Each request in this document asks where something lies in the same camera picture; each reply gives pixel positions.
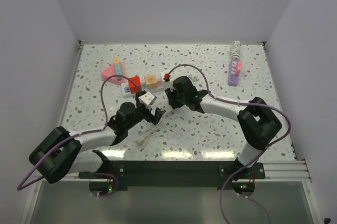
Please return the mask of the white cube socket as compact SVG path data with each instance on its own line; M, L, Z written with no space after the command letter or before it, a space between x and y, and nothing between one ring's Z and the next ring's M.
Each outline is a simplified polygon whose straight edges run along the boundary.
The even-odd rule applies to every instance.
M170 82L170 74L167 72L160 72L162 85L166 85Z

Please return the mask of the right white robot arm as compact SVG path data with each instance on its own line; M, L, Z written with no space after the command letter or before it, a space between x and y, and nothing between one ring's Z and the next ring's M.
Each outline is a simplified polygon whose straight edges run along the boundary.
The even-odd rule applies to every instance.
M240 124L246 143L235 160L234 171L240 178L247 178L253 172L253 160L281 130L282 125L263 99L255 97L239 105L212 97L207 90L197 90L186 76L173 78L165 74L163 86L168 103L173 109L182 106L203 114L215 114Z

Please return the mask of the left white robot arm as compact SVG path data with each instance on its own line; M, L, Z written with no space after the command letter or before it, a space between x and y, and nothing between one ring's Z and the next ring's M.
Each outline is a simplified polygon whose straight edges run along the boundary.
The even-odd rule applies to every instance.
M125 102L103 129L76 133L63 126L56 127L32 151L28 159L49 183L54 184L69 173L81 171L76 164L80 160L80 153L117 145L141 121L157 125L164 114L164 109L156 108L155 113L152 113L152 109L144 104Z

